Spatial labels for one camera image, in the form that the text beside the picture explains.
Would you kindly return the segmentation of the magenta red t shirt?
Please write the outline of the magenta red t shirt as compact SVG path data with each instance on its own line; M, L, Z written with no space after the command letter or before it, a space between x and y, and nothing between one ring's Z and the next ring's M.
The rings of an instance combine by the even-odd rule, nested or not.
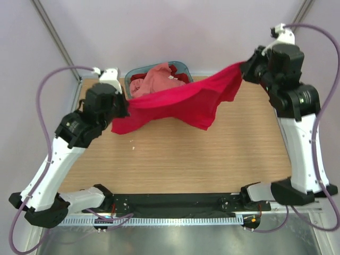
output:
M204 80L130 99L130 116L114 119L111 131L123 135L168 117L208 130L220 103L234 100L242 83L240 66L234 63Z

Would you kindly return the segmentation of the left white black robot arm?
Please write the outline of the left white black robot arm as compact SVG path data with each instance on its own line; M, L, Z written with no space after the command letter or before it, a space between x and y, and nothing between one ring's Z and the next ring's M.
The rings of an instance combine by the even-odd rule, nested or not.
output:
M87 209L105 213L114 203L113 194L101 184L71 193L58 191L91 142L102 135L113 119L128 116L128 102L118 81L94 84L79 104L82 109L62 118L53 138L52 154L46 157L33 180L8 199L16 209L23 207L25 219L33 226L54 228L69 214Z

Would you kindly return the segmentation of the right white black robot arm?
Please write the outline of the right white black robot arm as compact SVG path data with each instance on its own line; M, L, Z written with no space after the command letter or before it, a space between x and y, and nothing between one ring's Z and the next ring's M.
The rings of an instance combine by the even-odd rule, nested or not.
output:
M239 203L245 210L252 210L265 200L286 206L313 203L326 196L320 182L331 196L338 193L324 171L318 138L312 138L320 100L315 87L300 82L303 61L304 53L297 45L279 43L270 49L259 46L241 64L242 78L261 85L269 97L292 167L287 178L242 187Z

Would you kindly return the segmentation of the salmon pink t shirt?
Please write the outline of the salmon pink t shirt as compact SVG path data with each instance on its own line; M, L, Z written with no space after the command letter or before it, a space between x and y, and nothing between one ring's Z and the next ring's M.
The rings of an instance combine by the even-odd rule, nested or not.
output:
M174 64L165 62L156 65L146 73L132 75L129 86L132 98L180 87L191 82L186 73L176 72L177 67Z

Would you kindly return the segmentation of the right aluminium frame post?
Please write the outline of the right aluminium frame post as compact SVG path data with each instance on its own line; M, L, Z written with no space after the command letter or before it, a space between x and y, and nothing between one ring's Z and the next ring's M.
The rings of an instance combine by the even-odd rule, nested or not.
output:
M293 18L292 23L302 23L306 15L309 13L311 8L313 7L314 3L315 3L315 0L303 0L295 17Z

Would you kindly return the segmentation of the aluminium frame post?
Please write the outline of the aluminium frame post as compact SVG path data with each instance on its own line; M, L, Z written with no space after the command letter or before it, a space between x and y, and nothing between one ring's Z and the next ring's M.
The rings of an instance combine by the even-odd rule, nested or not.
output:
M315 3L315 0L303 0L295 17L293 18L292 23L302 23L306 15L309 13L311 8L313 7L314 3Z
M47 14L44 6L42 5L40 0L30 0L32 6L36 10L38 16L42 20L45 28L47 29L47 32L52 38L52 41L54 42L57 50L59 51L60 55L62 56L64 62L67 64L67 66L74 65L68 51L66 50L57 30L55 29L51 19L49 18L49 15Z

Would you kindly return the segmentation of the left aluminium frame post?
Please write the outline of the left aluminium frame post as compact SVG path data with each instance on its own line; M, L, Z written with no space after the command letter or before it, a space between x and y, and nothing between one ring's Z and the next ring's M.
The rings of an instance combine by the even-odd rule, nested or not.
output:
M67 66L74 65L68 51L66 50L57 30L55 29L51 19L49 18L49 15L47 14L44 6L42 5L40 0L30 0L32 6L36 10L38 16L42 20L45 28L47 29L47 32L52 38L52 41L54 42L57 50L59 51L60 55L62 56L64 62L67 64Z

